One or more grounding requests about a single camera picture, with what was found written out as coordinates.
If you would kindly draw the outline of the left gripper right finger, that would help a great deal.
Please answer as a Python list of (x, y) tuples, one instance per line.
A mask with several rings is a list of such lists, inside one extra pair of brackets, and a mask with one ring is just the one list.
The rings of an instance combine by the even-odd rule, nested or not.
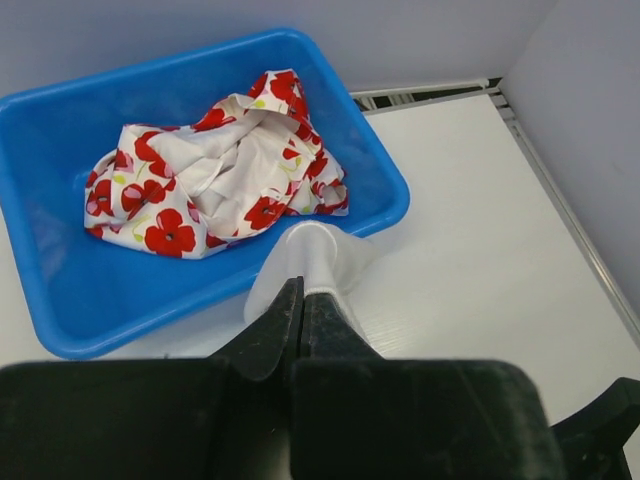
[(311, 294), (304, 299), (299, 357), (348, 361), (383, 359), (354, 330), (337, 300), (328, 293)]

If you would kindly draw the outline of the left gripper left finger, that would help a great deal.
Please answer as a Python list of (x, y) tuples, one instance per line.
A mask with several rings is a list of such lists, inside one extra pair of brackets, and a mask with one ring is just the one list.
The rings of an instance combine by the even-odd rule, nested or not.
[(290, 278), (267, 310), (211, 358), (226, 360), (248, 381), (261, 382), (274, 375), (285, 380), (299, 354), (303, 307), (303, 278)]

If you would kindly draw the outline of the red poppy floral skirt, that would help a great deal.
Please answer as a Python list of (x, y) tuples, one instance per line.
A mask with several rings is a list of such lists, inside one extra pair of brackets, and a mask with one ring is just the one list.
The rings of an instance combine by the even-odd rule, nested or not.
[(346, 215), (344, 178), (295, 71), (268, 71), (193, 124), (124, 126), (89, 175), (84, 226), (133, 250), (201, 259), (283, 217)]

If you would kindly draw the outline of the blue plastic bin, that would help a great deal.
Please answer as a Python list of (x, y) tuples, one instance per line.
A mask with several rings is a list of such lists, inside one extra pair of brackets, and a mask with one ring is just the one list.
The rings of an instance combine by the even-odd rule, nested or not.
[(366, 237), (399, 222), (408, 186), (317, 45), (273, 29), (1, 102), (1, 207), (33, 327), (64, 359), (91, 359), (251, 287), (280, 235), (203, 260), (137, 253), (83, 227), (84, 186), (123, 125), (185, 125), (267, 70), (294, 70), (311, 121), (346, 169), (349, 212), (334, 219)]

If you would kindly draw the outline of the aluminium right side rail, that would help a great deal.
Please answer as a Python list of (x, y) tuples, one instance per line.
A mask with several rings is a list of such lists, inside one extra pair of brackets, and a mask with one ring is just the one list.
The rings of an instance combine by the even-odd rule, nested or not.
[(609, 298), (609, 301), (628, 331), (631, 340), (636, 347), (639, 347), (639, 316), (636, 314), (612, 272), (597, 251), (587, 231), (581, 225), (577, 215), (565, 198), (559, 185), (554, 180), (550, 170), (534, 148), (515, 110), (500, 88), (501, 80), (501, 77), (490, 78), (486, 92), (489, 94), (494, 107), (501, 115), (503, 122), (508, 127), (519, 149), (524, 154), (539, 183), (563, 220), (586, 263)]

